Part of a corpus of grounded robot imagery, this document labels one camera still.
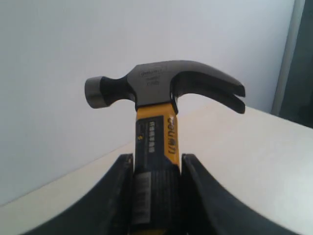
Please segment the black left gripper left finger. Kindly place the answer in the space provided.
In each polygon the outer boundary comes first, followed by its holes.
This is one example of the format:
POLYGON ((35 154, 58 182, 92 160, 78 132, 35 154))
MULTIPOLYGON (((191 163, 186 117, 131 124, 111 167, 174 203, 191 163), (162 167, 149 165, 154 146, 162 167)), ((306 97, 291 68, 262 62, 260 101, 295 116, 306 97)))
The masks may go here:
POLYGON ((133 155, 120 155, 80 200, 28 235, 126 235, 131 217, 133 155))

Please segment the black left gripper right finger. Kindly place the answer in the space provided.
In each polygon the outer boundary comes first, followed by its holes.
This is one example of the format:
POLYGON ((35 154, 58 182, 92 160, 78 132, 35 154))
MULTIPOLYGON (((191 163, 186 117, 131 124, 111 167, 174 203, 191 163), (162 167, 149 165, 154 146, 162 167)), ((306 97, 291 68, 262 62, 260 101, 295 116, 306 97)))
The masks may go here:
POLYGON ((182 155, 184 227, 189 235, 291 235, 226 190, 194 154, 182 155))

